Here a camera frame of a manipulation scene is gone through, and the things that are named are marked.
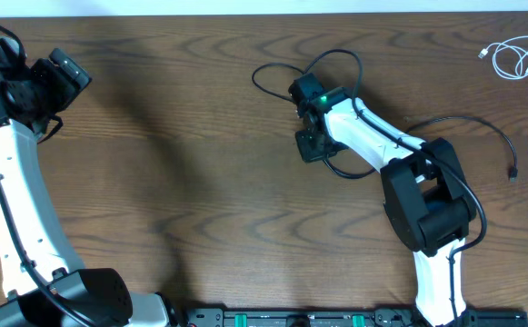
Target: white wall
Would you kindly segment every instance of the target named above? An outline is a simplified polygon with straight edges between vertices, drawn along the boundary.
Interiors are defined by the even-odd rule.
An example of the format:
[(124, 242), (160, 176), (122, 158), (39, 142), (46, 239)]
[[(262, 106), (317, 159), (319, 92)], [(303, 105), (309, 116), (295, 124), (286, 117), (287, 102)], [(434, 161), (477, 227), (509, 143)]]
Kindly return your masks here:
[(0, 0), (0, 17), (526, 10), (528, 0)]

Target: black cable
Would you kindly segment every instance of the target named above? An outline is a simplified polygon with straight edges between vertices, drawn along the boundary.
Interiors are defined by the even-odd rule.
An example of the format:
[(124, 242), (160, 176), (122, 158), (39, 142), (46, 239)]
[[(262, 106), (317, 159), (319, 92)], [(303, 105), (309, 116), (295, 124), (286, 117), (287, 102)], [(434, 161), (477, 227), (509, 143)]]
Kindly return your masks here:
[(343, 177), (343, 178), (346, 178), (346, 179), (361, 179), (361, 178), (364, 178), (364, 177), (370, 175), (371, 173), (376, 172), (376, 170), (374, 170), (374, 168), (373, 168), (373, 169), (371, 169), (371, 170), (369, 170), (367, 172), (364, 172), (364, 173), (347, 173), (347, 172), (343, 172), (342, 170), (336, 168), (333, 165), (333, 163), (330, 162), (328, 157), (323, 159), (322, 162), (326, 165), (326, 167), (328, 167), (328, 169), (330, 169), (331, 172), (335, 173), (339, 177)]
[(363, 64), (360, 62), (361, 58), (358, 57), (358, 54), (350, 51), (350, 50), (345, 50), (345, 49), (332, 49), (332, 50), (328, 50), (328, 51), (324, 51), (322, 54), (318, 55), (307, 67), (306, 69), (304, 69), (304, 74), (310, 72), (310, 70), (312, 69), (312, 67), (314, 67), (314, 65), (316, 63), (318, 63), (322, 58), (326, 57), (327, 55), (329, 54), (345, 54), (345, 55), (351, 55), (351, 56), (356, 56), (358, 58), (358, 63), (359, 63), (359, 66), (358, 66), (358, 77), (356, 79), (356, 84), (354, 85), (354, 87), (356, 88), (356, 92), (354, 93), (354, 96), (356, 96), (358, 94), (358, 89), (361, 87), (361, 79), (363, 78)]
[(17, 42), (17, 45), (19, 46), (19, 54), (17, 56), (17, 62), (15, 63), (12, 71), (14, 74), (21, 73), (25, 67), (25, 59), (27, 57), (27, 54), (25, 53), (24, 45), (21, 43), (21, 40), (19, 39), (19, 37), (17, 37), (17, 35), (15, 35), (15, 33), (2, 27), (1, 25), (0, 25), (0, 32), (11, 37)]
[(0, 205), (1, 210), (3, 211), (3, 216), (5, 218), (5, 223), (7, 224), (7, 230), (9, 231), (9, 235), (11, 236), (11, 241), (13, 243), (13, 246), (15, 247), (15, 251), (17, 252), (17, 255), (19, 256), (19, 259), (21, 260), (21, 265), (23, 268), (25, 268), (25, 271), (29, 274), (32, 281), (34, 281), (35, 285), (37, 285), (37, 288), (39, 291), (49, 300), (57, 309), (59, 309), (61, 312), (69, 316), (70, 318), (74, 319), (75, 321), (79, 322), (81, 325), (86, 327), (94, 327), (95, 325), (91, 322), (89, 322), (86, 318), (83, 318), (80, 316), (77, 312), (72, 310), (71, 308), (67, 307), (65, 304), (62, 303), (62, 301), (58, 298), (56, 298), (47, 288), (47, 286), (41, 281), (40, 276), (37, 274), (37, 271), (35, 270), (35, 267), (32, 265), (31, 260), (27, 258), (27, 255), (25, 254), (25, 250), (23, 245), (21, 244), (21, 239), (19, 238), (19, 234), (17, 234), (17, 230), (15, 228), (15, 223), (13, 222), (13, 217), (11, 214), (11, 210), (9, 209), (9, 205), (7, 204), (7, 199), (5, 197), (5, 191), (3, 190), (3, 186), (1, 185), (1, 178), (3, 178), (0, 175)]
[(54, 126), (54, 128), (52, 128), (51, 131), (49, 131), (46, 136), (44, 136), (41, 140), (37, 141), (38, 144), (42, 144), (43, 142), (49, 140), (50, 138), (52, 138), (52, 136), (59, 132), (62, 127), (64, 127), (64, 121), (62, 120), (62, 117), (52, 114), (52, 116), (50, 116), (50, 119), (57, 122), (57, 124)]
[(434, 118), (426, 122), (415, 124), (407, 128), (405, 132), (410, 133), (413, 130), (423, 128), (431, 124), (436, 124), (436, 123), (440, 123), (440, 122), (447, 121), (447, 120), (453, 120), (453, 119), (463, 119), (467, 121), (477, 122), (484, 126), (490, 127), (508, 143), (508, 145), (510, 146), (510, 150), (512, 150), (512, 156), (513, 156), (513, 166), (510, 169), (509, 177), (510, 177), (510, 182), (515, 182), (516, 178), (518, 177), (518, 155), (516, 154), (516, 149), (514, 148), (512, 140), (510, 140), (508, 135), (502, 132), (502, 130), (500, 130), (498, 127), (494, 126), (492, 123), (486, 121), (483, 118), (471, 117), (471, 116), (446, 116), (446, 117)]
[(277, 94), (276, 92), (272, 92), (272, 91), (268, 91), (266, 90), (263, 86), (259, 85), (256, 81), (255, 81), (255, 75), (261, 71), (262, 69), (265, 69), (265, 68), (268, 68), (268, 67), (273, 67), (273, 66), (280, 66), (280, 67), (286, 67), (286, 68), (290, 68), (290, 69), (294, 69), (295, 71), (297, 71), (298, 73), (300, 74), (304, 74), (304, 72), (302, 71), (302, 69), (294, 66), (294, 65), (291, 65), (291, 64), (284, 64), (284, 63), (269, 63), (269, 64), (264, 64), (264, 65), (261, 65), (259, 67), (257, 67), (257, 69), (254, 70), (254, 72), (252, 73), (252, 83), (254, 83), (254, 85), (264, 91), (265, 93), (267, 94), (270, 94), (270, 95), (273, 95), (277, 98), (280, 98), (282, 100), (285, 100), (285, 101), (289, 101), (291, 103), (294, 103), (294, 100), (292, 100), (292, 98), (288, 97), (288, 96), (285, 96), (285, 95), (281, 95), (281, 94)]

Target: wooden table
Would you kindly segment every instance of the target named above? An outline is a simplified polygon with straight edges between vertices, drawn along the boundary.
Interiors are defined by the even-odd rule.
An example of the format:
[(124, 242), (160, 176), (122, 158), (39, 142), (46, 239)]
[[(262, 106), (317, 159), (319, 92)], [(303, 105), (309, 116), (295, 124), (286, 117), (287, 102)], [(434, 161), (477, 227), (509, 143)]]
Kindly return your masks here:
[[(477, 56), (528, 35), (528, 13), (0, 23), (24, 40), (30, 60), (59, 46), (94, 77), (62, 113), (61, 133), (39, 148), (57, 213), (88, 267), (113, 267), (132, 291), (179, 303), (413, 303), (413, 256), (384, 214), (380, 178), (348, 181), (303, 163), (294, 107), (250, 81), (260, 64), (304, 67), (342, 47), (364, 60), (361, 97), (399, 128), (469, 114), (512, 137), (516, 183), (508, 147), (486, 127), (452, 122), (416, 133), (453, 143), (489, 218), (485, 241), (463, 258), (464, 298), (528, 312), (528, 78), (503, 80)], [(327, 86), (352, 86), (357, 68), (335, 55), (317, 72)], [(258, 79), (286, 92), (294, 77), (274, 69)], [(351, 154), (335, 161), (367, 168)], [(470, 226), (472, 240), (479, 220)]]

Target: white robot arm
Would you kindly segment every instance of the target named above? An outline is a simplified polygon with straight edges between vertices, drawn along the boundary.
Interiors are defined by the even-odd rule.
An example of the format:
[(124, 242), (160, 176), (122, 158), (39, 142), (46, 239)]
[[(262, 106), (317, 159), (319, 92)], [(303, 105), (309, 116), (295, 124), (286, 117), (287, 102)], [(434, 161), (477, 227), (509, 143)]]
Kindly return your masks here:
[[(417, 184), (436, 178), (442, 172), (431, 162), (413, 155), (413, 151), (399, 146), (392, 138), (401, 139), (415, 149), (427, 147), (435, 152), (437, 148), (438, 154), (452, 152), (443, 155), (448, 156), (454, 163), (453, 168), (461, 172), (451, 145), (443, 140), (433, 142), (433, 146), (427, 145), (424, 140), (399, 131), (371, 112), (359, 98), (355, 98), (355, 109), (346, 89), (327, 92), (313, 74), (296, 79), (290, 87), (290, 94), (306, 126), (306, 130), (296, 133), (305, 162), (327, 160), (342, 149), (343, 144), (382, 174), (387, 215), (402, 242), (413, 250), (418, 282), (416, 306), (432, 326), (452, 322), (448, 257), (452, 250), (464, 245), (467, 224), (473, 219), (472, 210), (468, 199), (456, 188), (449, 193), (459, 194), (445, 197), (449, 193), (444, 180), (435, 190), (422, 195)], [(460, 259), (461, 254), (457, 253), (453, 265), (453, 298), (458, 316), (465, 310)]]
[(85, 268), (45, 188), (37, 140), (90, 77), (59, 49), (28, 68), (21, 43), (0, 29), (14, 38), (0, 40), (0, 326), (72, 326), (73, 315), (96, 326), (174, 322), (160, 294), (129, 292), (114, 270)]

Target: cable connector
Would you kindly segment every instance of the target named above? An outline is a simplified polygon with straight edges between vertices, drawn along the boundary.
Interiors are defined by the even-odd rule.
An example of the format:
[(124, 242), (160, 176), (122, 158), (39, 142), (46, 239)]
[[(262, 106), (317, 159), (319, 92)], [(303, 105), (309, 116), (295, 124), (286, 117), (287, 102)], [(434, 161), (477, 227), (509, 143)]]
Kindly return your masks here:
[(510, 183), (516, 182), (516, 178), (518, 178), (518, 168), (512, 167), (510, 169)]
[(488, 49), (484, 48), (482, 49), (482, 51), (480, 51), (480, 54), (478, 55), (478, 57), (480, 59), (484, 58), (486, 55), (488, 55)]

